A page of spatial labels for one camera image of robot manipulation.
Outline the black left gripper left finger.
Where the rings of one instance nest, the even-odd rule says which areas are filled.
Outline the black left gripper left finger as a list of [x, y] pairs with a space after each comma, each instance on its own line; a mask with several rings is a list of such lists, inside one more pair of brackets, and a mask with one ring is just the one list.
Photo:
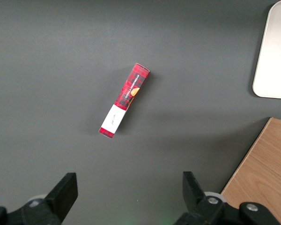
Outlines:
[[44, 197], [8, 213], [0, 206], [0, 225], [60, 225], [78, 197], [77, 176], [67, 173]]

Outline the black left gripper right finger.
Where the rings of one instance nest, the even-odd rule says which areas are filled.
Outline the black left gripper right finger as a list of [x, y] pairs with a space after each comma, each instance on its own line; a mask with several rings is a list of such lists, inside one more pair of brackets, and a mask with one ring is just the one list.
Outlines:
[[270, 210], [256, 202], [230, 206], [218, 193], [204, 192], [192, 172], [183, 172], [182, 192], [187, 212], [176, 225], [279, 225]]

